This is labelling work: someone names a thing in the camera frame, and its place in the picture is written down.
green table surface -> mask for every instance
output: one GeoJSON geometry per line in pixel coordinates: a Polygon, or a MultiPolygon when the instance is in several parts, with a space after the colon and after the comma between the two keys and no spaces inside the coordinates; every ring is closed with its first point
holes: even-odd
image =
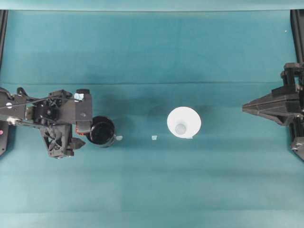
{"type": "Polygon", "coordinates": [[[304,163],[287,129],[241,112],[294,61],[288,10],[10,11],[0,85],[34,97],[88,88],[123,140],[84,139],[55,160],[37,130],[12,129],[0,227],[302,227],[304,163]],[[177,106],[202,118],[192,140],[167,128],[177,106]]]}

black metal frame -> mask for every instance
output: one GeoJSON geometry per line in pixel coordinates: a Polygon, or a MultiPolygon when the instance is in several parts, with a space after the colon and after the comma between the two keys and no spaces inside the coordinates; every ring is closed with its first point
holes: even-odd
{"type": "MultiPolygon", "coordinates": [[[[0,69],[2,64],[2,55],[3,55],[3,48],[4,48],[4,40],[5,40],[5,32],[6,32],[6,25],[8,21],[8,10],[0,10],[0,69]]],[[[0,156],[6,151],[7,149],[7,142],[8,142],[8,135],[9,135],[9,124],[6,121],[0,121],[0,156]]]]}

teal fabric surface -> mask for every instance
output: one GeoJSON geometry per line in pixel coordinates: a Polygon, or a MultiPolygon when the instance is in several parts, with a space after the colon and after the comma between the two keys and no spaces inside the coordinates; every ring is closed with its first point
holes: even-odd
{"type": "Polygon", "coordinates": [[[302,9],[302,0],[1,0],[0,9],[73,11],[237,11],[302,9]]]}
{"type": "Polygon", "coordinates": [[[89,88],[123,140],[55,160],[17,127],[0,158],[0,227],[302,227],[304,163],[287,129],[241,112],[296,61],[289,11],[11,11],[3,58],[2,87],[89,88]],[[167,129],[183,105],[202,118],[192,140],[167,129]]]}

black cup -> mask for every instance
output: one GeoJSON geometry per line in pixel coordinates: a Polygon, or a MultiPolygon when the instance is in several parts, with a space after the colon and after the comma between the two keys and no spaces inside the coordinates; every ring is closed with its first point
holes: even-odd
{"type": "Polygon", "coordinates": [[[114,123],[107,117],[96,116],[93,118],[91,132],[86,134],[87,139],[98,147],[109,147],[115,140],[114,123]]]}

black cable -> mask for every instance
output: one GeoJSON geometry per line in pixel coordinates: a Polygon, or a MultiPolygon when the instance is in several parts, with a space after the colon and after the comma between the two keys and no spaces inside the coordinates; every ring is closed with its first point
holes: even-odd
{"type": "Polygon", "coordinates": [[[12,104],[12,105],[0,106],[0,109],[3,109],[3,108],[13,108],[13,107],[18,107],[18,106],[23,106],[23,105],[34,104],[34,103],[37,103],[37,102],[40,102],[40,101],[45,101],[45,100],[47,100],[49,98],[54,98],[54,97],[58,97],[58,96],[59,95],[48,96],[48,97],[41,98],[41,99],[38,99],[38,100],[35,100],[35,101],[30,101],[30,102],[25,102],[25,103],[20,103],[20,104],[12,104]]]}
{"type": "Polygon", "coordinates": [[[20,103],[20,104],[12,104],[12,105],[6,105],[6,106],[0,106],[0,109],[3,109],[3,108],[13,108],[13,107],[18,107],[18,106],[23,106],[23,105],[34,104],[34,103],[37,103],[37,102],[40,102],[40,101],[45,101],[45,100],[50,99],[50,98],[59,98],[60,100],[74,100],[74,101],[82,102],[82,100],[78,100],[78,99],[75,99],[75,98],[65,98],[65,97],[60,97],[60,96],[61,95],[54,95],[54,96],[48,96],[48,97],[41,98],[41,99],[36,99],[35,98],[34,101],[30,101],[30,102],[25,102],[25,103],[20,103]]]}

